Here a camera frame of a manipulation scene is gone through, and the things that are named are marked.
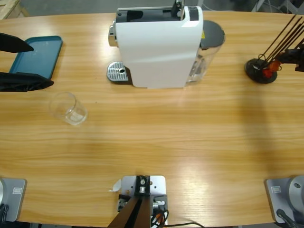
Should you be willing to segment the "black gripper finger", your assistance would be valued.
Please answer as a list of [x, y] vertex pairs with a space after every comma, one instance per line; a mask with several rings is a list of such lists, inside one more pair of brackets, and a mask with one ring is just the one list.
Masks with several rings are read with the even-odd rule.
[[10, 53], [19, 53], [33, 51], [34, 48], [16, 36], [1, 33], [0, 50]]
[[288, 57], [301, 57], [304, 55], [304, 49], [303, 48], [287, 49], [285, 51], [285, 54]]
[[0, 73], [1, 92], [28, 92], [50, 87], [54, 82], [38, 74]]
[[295, 71], [303, 71], [304, 70], [304, 58], [303, 57], [296, 57], [287, 60], [287, 64], [294, 64]]

